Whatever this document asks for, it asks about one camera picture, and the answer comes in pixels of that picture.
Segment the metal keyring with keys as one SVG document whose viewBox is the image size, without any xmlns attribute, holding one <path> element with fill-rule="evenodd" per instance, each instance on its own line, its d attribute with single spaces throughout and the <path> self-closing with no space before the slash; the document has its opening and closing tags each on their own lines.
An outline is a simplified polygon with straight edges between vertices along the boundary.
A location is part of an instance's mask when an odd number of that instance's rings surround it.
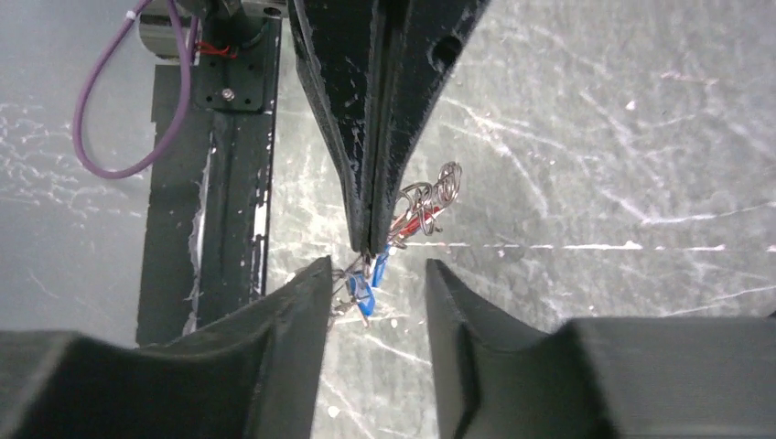
<svg viewBox="0 0 776 439">
<path fill-rule="evenodd" d="M 415 235 L 421 233 L 430 236 L 441 231 L 437 225 L 437 219 L 458 198 L 461 177 L 461 165 L 456 162 L 448 162 L 440 167 L 434 182 L 416 182 L 399 191 L 397 201 L 399 207 L 397 214 L 393 217 L 385 244 L 385 246 L 390 244 L 393 247 L 391 256 L 404 250 L 407 247 L 407 242 Z M 355 307 L 350 310 L 345 309 L 349 295 L 343 280 L 344 271 L 351 268 L 356 259 L 346 268 L 335 269 L 332 273 L 333 303 L 329 312 L 330 323 L 345 316 L 352 309 L 358 311 Z"/>
</svg>

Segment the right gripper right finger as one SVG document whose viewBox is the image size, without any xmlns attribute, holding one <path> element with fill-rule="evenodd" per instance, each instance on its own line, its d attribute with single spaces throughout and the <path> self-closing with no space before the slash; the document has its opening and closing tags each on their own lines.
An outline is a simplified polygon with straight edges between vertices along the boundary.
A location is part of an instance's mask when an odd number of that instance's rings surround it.
<svg viewBox="0 0 776 439">
<path fill-rule="evenodd" d="M 773 316 L 584 317 L 545 333 L 426 262 L 443 438 L 772 438 Z"/>
</svg>

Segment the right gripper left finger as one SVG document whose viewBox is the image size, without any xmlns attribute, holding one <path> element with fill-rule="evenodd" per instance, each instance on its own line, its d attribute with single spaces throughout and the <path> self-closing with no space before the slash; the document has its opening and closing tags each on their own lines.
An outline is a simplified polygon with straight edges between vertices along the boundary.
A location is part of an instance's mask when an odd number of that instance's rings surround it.
<svg viewBox="0 0 776 439">
<path fill-rule="evenodd" d="M 72 331 L 1 335 L 4 438 L 307 438 L 332 298 L 322 257 L 166 345 Z"/>
</svg>

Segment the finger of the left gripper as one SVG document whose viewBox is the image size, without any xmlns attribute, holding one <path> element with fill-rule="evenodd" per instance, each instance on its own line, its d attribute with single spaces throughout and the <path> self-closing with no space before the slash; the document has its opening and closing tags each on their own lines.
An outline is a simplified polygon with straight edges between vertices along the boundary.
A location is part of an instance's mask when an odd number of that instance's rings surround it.
<svg viewBox="0 0 776 439">
<path fill-rule="evenodd" d="M 368 253 L 387 242 L 404 171 L 486 1 L 381 1 Z"/>
<path fill-rule="evenodd" d="M 376 253 L 376 1 L 292 1 L 297 72 L 339 175 L 351 248 Z"/>
</svg>

